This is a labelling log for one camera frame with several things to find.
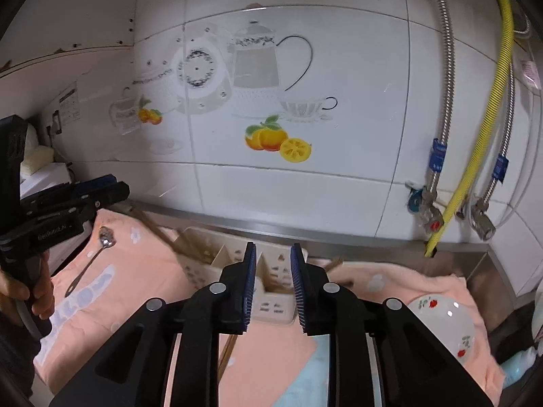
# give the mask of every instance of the teapot illustration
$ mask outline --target teapot illustration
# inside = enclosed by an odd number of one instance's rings
[[[299,38],[309,46],[309,64],[303,73],[284,91],[293,88],[307,73],[313,61],[311,43],[300,35],[289,35],[275,43],[275,32],[258,21],[237,32],[234,43],[233,86],[241,89],[279,88],[279,68],[275,48],[289,38]]]

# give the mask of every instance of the braided metal hose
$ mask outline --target braided metal hose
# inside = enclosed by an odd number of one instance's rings
[[[513,30],[515,37],[520,39],[528,39],[531,36],[531,23],[528,15],[524,14],[524,19],[526,21],[526,27],[524,30]]]
[[[509,65],[509,79],[508,79],[508,90],[507,90],[507,113],[506,120],[503,126],[502,142],[500,144],[500,156],[507,156],[507,149],[509,149],[509,141],[511,140],[511,129],[512,129],[512,120],[515,115],[515,77],[512,72],[512,64]],[[492,193],[496,188],[498,180],[492,176],[487,185],[487,189],[482,195],[482,205],[487,206],[492,197]]]
[[[443,99],[442,99],[442,116],[438,137],[439,144],[447,145],[449,140],[449,130],[451,128],[452,117],[452,101],[454,96],[454,36],[452,33],[452,25],[449,17],[449,8],[447,0],[436,0],[439,9],[439,19],[443,33],[443,55],[444,55],[444,76],[443,76]],[[439,181],[439,172],[430,170],[428,173],[428,181],[426,190],[431,193],[431,196],[437,195],[437,187]]]

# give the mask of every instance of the chopsticks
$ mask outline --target chopsticks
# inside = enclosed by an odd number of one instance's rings
[[[132,217],[142,222],[149,231],[151,231],[155,236],[157,236],[160,240],[167,244],[176,254],[186,255],[187,257],[194,258],[195,260],[202,261],[201,255],[191,245],[191,242],[187,239],[185,234],[178,231],[177,234],[179,237],[175,241],[173,241],[164,231],[162,231],[161,228],[159,228],[156,223],[154,223],[153,219],[151,219],[138,207],[132,205],[128,210],[128,213]]]
[[[228,361],[230,360],[230,356],[232,356],[232,351],[234,350],[234,346],[236,345],[237,337],[237,335],[229,335],[228,339],[226,340],[224,349],[221,352],[221,357],[219,358],[219,365],[217,367],[217,381],[219,383],[221,382],[221,378],[223,377],[224,371],[226,370]]]
[[[341,257],[334,257],[328,265],[324,267],[326,272],[330,272],[332,269],[337,268],[339,265],[343,264],[343,259]]]

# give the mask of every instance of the dish rack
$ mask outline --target dish rack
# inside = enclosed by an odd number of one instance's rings
[[[296,315],[296,300],[291,274],[291,247],[246,239],[208,229],[189,227],[183,236],[191,251],[200,259],[177,254],[189,282],[201,289],[219,281],[222,269],[242,261],[247,242],[256,245],[256,277],[252,303],[252,319],[287,325]],[[307,261],[307,251],[302,250]]]

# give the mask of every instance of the sticker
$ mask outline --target sticker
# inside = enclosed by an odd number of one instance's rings
[[[61,95],[59,99],[59,114],[62,126],[81,119],[79,97],[75,83],[67,89],[66,93]]]
[[[264,122],[245,129],[245,144],[252,150],[277,151],[287,162],[304,162],[311,155],[311,144],[291,138],[279,125],[280,115],[268,116]]]
[[[539,72],[536,63],[533,61],[521,61],[522,75],[526,84],[531,88],[541,90],[541,81],[539,80]]]
[[[507,167],[509,166],[509,159],[505,156],[499,155],[496,159],[496,165],[494,165],[494,171],[492,172],[492,177],[503,183],[503,180],[506,176]]]
[[[440,144],[437,139],[434,139],[432,143],[432,154],[430,155],[430,163],[428,163],[428,167],[434,173],[442,172],[446,151],[447,146]]]

